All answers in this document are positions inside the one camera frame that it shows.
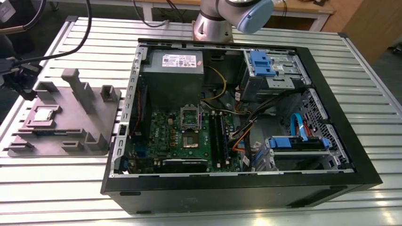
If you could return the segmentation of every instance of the yellow wire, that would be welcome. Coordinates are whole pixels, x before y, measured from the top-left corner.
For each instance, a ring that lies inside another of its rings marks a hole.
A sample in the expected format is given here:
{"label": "yellow wire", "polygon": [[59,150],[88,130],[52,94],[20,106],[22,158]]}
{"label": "yellow wire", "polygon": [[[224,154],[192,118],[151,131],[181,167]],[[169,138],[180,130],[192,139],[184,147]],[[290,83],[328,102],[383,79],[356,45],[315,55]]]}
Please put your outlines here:
{"label": "yellow wire", "polygon": [[205,66],[205,67],[211,68],[211,69],[216,72],[216,74],[219,75],[219,77],[221,78],[221,81],[223,81],[223,90],[221,90],[221,92],[220,92],[220,94],[219,94],[217,96],[211,97],[211,98],[200,99],[200,100],[203,100],[203,101],[213,100],[213,99],[219,98],[219,97],[224,94],[224,91],[225,91],[225,80],[224,80],[224,76],[223,76],[221,73],[220,73],[215,68],[212,68],[211,66]]}

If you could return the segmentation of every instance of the power supply label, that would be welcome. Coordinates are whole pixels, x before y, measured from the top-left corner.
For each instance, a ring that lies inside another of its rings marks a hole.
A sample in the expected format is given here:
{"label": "power supply label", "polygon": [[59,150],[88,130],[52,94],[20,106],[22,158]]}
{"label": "power supply label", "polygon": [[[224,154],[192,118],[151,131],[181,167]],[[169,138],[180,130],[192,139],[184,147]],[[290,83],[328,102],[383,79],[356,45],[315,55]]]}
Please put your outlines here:
{"label": "power supply label", "polygon": [[163,67],[196,67],[195,55],[163,55]]}

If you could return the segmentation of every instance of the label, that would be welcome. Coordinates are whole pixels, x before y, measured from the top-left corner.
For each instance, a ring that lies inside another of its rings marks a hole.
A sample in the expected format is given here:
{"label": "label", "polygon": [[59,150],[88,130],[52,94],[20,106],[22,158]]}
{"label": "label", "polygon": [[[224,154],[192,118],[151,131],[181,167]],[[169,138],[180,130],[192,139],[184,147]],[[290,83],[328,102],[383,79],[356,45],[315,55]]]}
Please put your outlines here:
{"label": "label", "polygon": [[241,94],[240,94],[239,92],[235,92],[235,94],[233,94],[233,99],[235,99],[236,101],[240,101],[240,96],[241,96]]}
{"label": "label", "polygon": [[243,156],[243,162],[247,166],[250,166],[250,159],[245,157],[245,155]]}
{"label": "label", "polygon": [[195,55],[164,55],[163,67],[196,67]]}
{"label": "label", "polygon": [[12,15],[14,14],[14,9],[8,0],[0,0],[0,21],[6,22]]}
{"label": "label", "polygon": [[262,143],[259,143],[258,141],[254,143],[252,148],[260,148]]}
{"label": "label", "polygon": [[279,71],[279,70],[283,71],[283,66],[280,66],[280,65],[274,65],[272,68],[276,71]]}

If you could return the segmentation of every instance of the power cable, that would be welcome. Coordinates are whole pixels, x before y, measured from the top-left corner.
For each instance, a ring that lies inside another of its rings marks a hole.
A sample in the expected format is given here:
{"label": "power cable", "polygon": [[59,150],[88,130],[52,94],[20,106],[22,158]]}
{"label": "power cable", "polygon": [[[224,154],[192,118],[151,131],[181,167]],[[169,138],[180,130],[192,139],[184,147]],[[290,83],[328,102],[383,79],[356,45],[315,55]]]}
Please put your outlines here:
{"label": "power cable", "polygon": [[24,60],[16,61],[13,63],[13,66],[20,66],[22,64],[26,64],[26,63],[30,63],[30,62],[36,62],[36,61],[55,59],[55,58],[67,56],[67,55],[69,55],[72,53],[76,53],[80,50],[80,48],[83,47],[83,45],[84,45],[84,43],[85,43],[85,41],[88,39],[88,35],[89,35],[89,32],[91,32],[91,26],[92,26],[92,8],[91,8],[91,2],[89,2],[89,0],[85,0],[85,2],[87,2],[87,13],[88,13],[88,25],[87,25],[87,30],[85,30],[85,33],[84,33],[84,37],[83,37],[81,42],[77,45],[77,47],[73,50],[71,50],[68,52],[64,52],[64,53],[60,53],[60,54],[55,54],[55,55],[51,55],[51,56],[42,56],[42,57],[34,57],[34,58],[29,58],[29,59],[24,59]]}

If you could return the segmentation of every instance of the metal table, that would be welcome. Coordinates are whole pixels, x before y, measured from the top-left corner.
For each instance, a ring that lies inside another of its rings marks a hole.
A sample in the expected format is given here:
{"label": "metal table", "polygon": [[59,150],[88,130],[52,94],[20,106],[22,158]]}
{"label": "metal table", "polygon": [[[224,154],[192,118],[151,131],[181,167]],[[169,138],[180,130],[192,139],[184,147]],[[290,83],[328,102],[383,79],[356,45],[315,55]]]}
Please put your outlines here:
{"label": "metal table", "polygon": [[[69,51],[87,19],[64,23],[47,54]],[[79,68],[92,87],[124,89],[137,38],[191,39],[189,24],[148,28],[140,21],[93,19],[80,51],[41,62],[40,80],[67,86],[63,68]],[[366,148],[383,184],[314,208],[128,215],[100,191],[107,156],[10,158],[0,152],[0,224],[95,222],[105,225],[395,225],[402,223],[402,108],[350,40],[335,33],[233,31],[236,42],[308,47]],[[0,127],[0,150],[13,140],[32,102],[18,98]]]}

